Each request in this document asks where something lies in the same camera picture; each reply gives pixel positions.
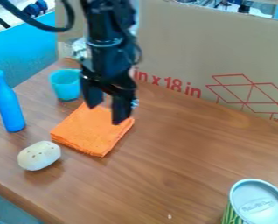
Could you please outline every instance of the teal cup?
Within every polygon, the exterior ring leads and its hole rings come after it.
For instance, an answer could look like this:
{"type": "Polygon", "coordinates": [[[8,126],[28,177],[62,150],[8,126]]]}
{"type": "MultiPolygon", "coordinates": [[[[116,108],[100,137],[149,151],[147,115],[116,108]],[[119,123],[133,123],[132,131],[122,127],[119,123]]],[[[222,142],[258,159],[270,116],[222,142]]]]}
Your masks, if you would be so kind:
{"type": "Polygon", "coordinates": [[[80,70],[63,69],[49,77],[52,89],[61,101],[72,101],[80,96],[80,70]]]}

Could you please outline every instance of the tin can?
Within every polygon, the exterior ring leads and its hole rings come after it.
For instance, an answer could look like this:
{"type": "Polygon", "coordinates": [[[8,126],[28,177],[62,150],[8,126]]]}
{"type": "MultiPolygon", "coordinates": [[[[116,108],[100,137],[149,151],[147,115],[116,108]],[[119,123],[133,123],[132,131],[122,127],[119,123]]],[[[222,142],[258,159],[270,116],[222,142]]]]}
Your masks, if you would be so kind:
{"type": "Polygon", "coordinates": [[[278,188],[247,178],[237,182],[229,193],[222,224],[278,224],[278,188]]]}

